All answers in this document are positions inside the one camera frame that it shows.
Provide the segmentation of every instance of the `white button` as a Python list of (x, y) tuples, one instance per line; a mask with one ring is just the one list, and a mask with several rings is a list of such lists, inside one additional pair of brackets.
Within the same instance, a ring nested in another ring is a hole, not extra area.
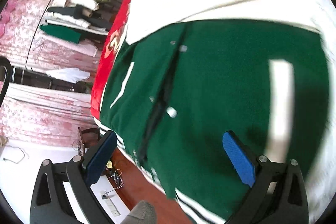
[(180, 46), (180, 52), (186, 52), (188, 47), (186, 45), (181, 45)]
[(173, 109), (171, 106), (167, 107), (167, 113), (172, 118), (175, 118), (177, 115), (177, 111)]

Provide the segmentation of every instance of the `reddish-brown floor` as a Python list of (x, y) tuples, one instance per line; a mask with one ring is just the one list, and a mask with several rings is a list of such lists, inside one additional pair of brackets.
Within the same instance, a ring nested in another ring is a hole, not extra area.
[[(116, 192), (130, 210), (139, 201), (146, 200), (155, 207), (157, 224), (191, 224), (176, 201), (167, 199), (163, 193), (151, 185), (139, 169), (118, 149), (112, 155), (112, 163), (116, 169), (122, 171), (121, 177), (124, 182), (124, 186)], [(115, 187), (113, 179), (109, 180)]]

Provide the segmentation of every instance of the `red blanket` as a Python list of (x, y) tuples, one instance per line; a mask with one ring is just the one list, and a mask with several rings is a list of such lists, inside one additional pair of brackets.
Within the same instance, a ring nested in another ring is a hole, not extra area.
[(122, 34), (122, 30), (127, 21), (128, 5), (130, 2), (131, 0), (123, 0), (109, 35), (106, 38), (104, 49), (101, 54), (97, 75), (91, 92), (91, 113), (97, 119), (99, 119), (100, 114), (102, 93), (115, 61), (117, 50), (119, 48), (118, 43), (120, 35)]

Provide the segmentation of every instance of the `gray fabric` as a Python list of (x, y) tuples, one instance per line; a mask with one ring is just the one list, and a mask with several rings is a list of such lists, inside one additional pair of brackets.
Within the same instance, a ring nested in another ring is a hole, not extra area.
[(157, 218), (153, 205), (140, 201), (121, 224), (156, 224)]

